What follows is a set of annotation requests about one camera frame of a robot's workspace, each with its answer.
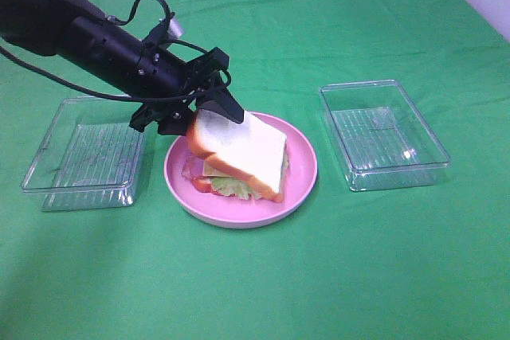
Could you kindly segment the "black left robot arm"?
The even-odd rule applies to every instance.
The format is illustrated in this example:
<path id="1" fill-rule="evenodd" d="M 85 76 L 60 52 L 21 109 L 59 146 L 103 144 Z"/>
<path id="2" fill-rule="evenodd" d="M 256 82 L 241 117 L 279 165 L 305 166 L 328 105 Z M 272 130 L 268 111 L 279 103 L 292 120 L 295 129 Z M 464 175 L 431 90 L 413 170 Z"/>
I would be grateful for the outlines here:
<path id="1" fill-rule="evenodd" d="M 195 104 L 242 123 L 244 110 L 228 91 L 229 58 L 219 48 L 200 49 L 184 61 L 168 51 L 182 44 L 182 27 L 165 0 L 164 17 L 142 40 L 125 21 L 106 15 L 89 0 L 1 0 L 1 37 L 43 57 L 59 55 L 124 92 L 140 105 L 131 128 L 156 122 L 161 135 L 184 135 Z"/>

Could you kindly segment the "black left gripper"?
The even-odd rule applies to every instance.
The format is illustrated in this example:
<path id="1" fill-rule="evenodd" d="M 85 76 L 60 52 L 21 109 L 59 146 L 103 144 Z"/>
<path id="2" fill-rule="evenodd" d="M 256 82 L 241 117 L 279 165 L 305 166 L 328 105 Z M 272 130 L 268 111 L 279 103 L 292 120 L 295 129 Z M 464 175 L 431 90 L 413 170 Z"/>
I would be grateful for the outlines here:
<path id="1" fill-rule="evenodd" d="M 212 91 L 220 84 L 219 72 L 229 65 L 229 57 L 219 48 L 185 62 L 161 49 L 131 47 L 127 62 L 134 82 L 131 94 L 145 99 L 131 117 L 130 127 L 135 130 L 142 132 L 148 124 L 156 122 L 159 135 L 185 136 L 194 122 L 190 104 L 196 99 L 198 109 L 243 123 L 244 109 L 230 92 Z M 204 91 L 212 92 L 197 96 Z"/>

